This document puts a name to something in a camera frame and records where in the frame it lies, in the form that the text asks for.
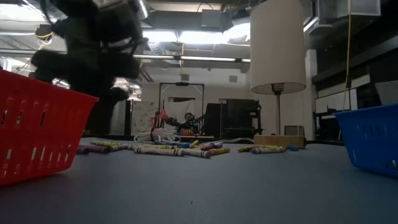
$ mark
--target basket handle hole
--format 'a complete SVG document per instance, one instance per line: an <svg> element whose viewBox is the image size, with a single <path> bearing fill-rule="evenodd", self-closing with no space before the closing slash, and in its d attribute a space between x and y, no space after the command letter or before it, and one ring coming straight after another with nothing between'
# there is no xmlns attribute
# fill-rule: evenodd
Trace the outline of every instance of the basket handle hole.
<svg viewBox="0 0 398 224"><path fill-rule="evenodd" d="M22 110L19 111L19 115L18 115L18 120L17 120L17 124L19 124L21 122L21 118L22 118L22 114L24 112Z"/></svg>
<svg viewBox="0 0 398 224"><path fill-rule="evenodd" d="M40 157L40 161L43 161L43 158L44 158L44 152L45 152L45 146L43 147L42 156Z"/></svg>
<svg viewBox="0 0 398 224"><path fill-rule="evenodd" d="M37 149L36 147L33 148L32 157L30 157L31 160L35 159L36 149Z"/></svg>
<svg viewBox="0 0 398 224"><path fill-rule="evenodd" d="M50 152L49 162L51 161L51 159L52 159L52 151Z"/></svg>
<svg viewBox="0 0 398 224"><path fill-rule="evenodd" d="M370 130L371 130L371 137L373 138L373 128L372 128L372 126L370 126Z"/></svg>
<svg viewBox="0 0 398 224"><path fill-rule="evenodd" d="M5 110L5 111L2 113L2 117L1 117L1 122L0 122L0 124L4 124L4 123L6 122L6 118L7 118L7 110Z"/></svg>
<svg viewBox="0 0 398 224"><path fill-rule="evenodd" d="M377 135L378 135L379 138L380 138L380 129L379 129L379 127L376 127L376 130L377 130Z"/></svg>
<svg viewBox="0 0 398 224"><path fill-rule="evenodd" d="M68 146L67 155L65 156L65 162L67 162L67 160L68 160L70 148L71 148L71 145Z"/></svg>
<svg viewBox="0 0 398 224"><path fill-rule="evenodd" d="M43 113L42 113L42 119L40 120L40 127L41 127L41 128L43 127L44 119L45 119L45 111L43 111Z"/></svg>
<svg viewBox="0 0 398 224"><path fill-rule="evenodd" d="M365 138L368 139L368 135L366 134L366 127L365 127L365 125L363 126L363 133L365 134Z"/></svg>
<svg viewBox="0 0 398 224"><path fill-rule="evenodd" d="M10 158L11 158L11 151L12 151L12 149L8 149L8 152L7 152L7 159L10 159Z"/></svg>

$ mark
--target floor lamp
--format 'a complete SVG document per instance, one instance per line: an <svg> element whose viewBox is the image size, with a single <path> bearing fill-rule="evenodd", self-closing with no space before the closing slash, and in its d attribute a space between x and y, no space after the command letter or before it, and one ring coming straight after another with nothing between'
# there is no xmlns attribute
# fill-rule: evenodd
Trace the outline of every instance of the floor lamp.
<svg viewBox="0 0 398 224"><path fill-rule="evenodd" d="M302 21L299 0L268 0L251 13L251 91L276 96L278 135L280 95L305 89Z"/></svg>

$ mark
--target ceiling light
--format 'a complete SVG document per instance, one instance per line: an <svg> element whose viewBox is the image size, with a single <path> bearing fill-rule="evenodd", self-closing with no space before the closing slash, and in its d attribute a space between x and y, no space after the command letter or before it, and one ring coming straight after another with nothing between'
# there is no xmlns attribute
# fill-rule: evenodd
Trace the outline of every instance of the ceiling light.
<svg viewBox="0 0 398 224"><path fill-rule="evenodd" d="M137 89L140 88L139 85L136 85L136 84L132 84L132 85L130 85L130 87L131 87L131 88L137 88Z"/></svg>
<svg viewBox="0 0 398 224"><path fill-rule="evenodd" d="M133 97L133 96L130 96L130 97L129 97L129 100L141 101L141 99L140 99L140 98Z"/></svg>
<svg viewBox="0 0 398 224"><path fill-rule="evenodd" d="M304 32L307 31L314 23L318 22L318 18L315 17L313 18L305 27L304 27Z"/></svg>
<svg viewBox="0 0 398 224"><path fill-rule="evenodd" d="M145 30L143 33L144 37L149 39L149 42L175 42L177 36L173 31L166 30Z"/></svg>
<svg viewBox="0 0 398 224"><path fill-rule="evenodd" d="M186 44L222 44L227 43L228 39L220 32L184 31L179 41Z"/></svg>
<svg viewBox="0 0 398 224"><path fill-rule="evenodd" d="M174 56L171 55L133 55L134 58L143 58L143 59L169 59L173 60Z"/></svg>
<svg viewBox="0 0 398 224"><path fill-rule="evenodd" d="M235 58L218 58L218 57L195 57L195 56L181 56L182 60L207 60L214 62L234 62Z"/></svg>

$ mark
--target red object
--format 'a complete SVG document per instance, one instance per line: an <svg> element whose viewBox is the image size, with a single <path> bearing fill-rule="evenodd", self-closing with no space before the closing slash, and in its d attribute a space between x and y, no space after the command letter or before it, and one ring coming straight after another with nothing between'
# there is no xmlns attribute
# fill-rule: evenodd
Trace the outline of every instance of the red object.
<svg viewBox="0 0 398 224"><path fill-rule="evenodd" d="M0 71L0 186L68 169L97 98Z"/></svg>

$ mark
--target blue-gray mat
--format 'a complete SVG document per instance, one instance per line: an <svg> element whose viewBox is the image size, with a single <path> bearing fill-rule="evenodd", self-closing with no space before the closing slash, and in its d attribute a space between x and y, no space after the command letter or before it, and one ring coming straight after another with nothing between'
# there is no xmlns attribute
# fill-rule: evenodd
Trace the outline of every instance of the blue-gray mat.
<svg viewBox="0 0 398 224"><path fill-rule="evenodd" d="M0 189L0 223L398 223L398 180L352 167L344 147L228 146L211 159L77 155L65 172Z"/></svg>

